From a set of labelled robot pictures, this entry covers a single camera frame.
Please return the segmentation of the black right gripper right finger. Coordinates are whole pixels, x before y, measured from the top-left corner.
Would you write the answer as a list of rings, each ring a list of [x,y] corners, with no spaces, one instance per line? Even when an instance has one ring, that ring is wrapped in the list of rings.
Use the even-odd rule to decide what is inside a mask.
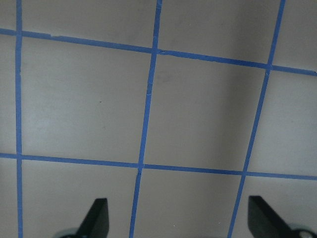
[[[248,198],[248,228],[254,238],[292,238],[292,230],[261,196]]]

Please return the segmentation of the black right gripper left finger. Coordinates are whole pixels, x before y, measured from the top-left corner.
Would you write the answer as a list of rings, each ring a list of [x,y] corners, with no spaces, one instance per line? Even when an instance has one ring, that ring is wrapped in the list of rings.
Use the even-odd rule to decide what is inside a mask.
[[[106,238],[109,232],[108,203],[106,198],[97,198],[92,204],[76,238]]]

